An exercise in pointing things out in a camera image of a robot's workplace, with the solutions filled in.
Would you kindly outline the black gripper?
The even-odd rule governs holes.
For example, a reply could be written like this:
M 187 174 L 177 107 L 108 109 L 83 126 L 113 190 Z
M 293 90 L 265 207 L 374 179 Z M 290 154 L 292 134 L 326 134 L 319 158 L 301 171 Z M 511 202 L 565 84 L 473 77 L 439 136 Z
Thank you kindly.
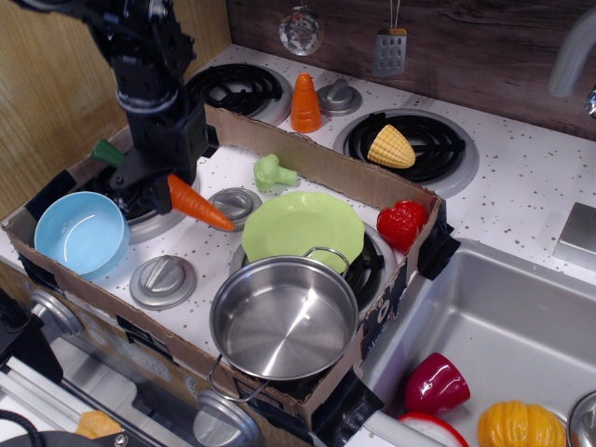
M 156 113 L 127 113 L 127 118 L 133 147 L 111 179 L 113 201 L 121 210 L 130 210 L 135 204 L 131 191 L 148 185 L 148 205 L 158 214 L 168 214 L 169 183 L 161 178 L 174 173 L 189 184 L 195 181 L 196 163 L 208 148 L 204 106 L 177 100 Z

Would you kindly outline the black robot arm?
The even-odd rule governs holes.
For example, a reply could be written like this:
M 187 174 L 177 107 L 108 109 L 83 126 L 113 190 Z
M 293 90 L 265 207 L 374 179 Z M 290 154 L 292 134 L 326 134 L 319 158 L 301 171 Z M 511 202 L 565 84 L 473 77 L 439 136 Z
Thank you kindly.
M 116 81 L 132 147 L 110 179 L 123 209 L 141 204 L 166 214 L 173 209 L 168 177 L 188 184 L 207 150 L 203 102 L 183 76 L 196 57 L 170 1 L 21 1 L 38 13 L 59 13 L 87 27 Z

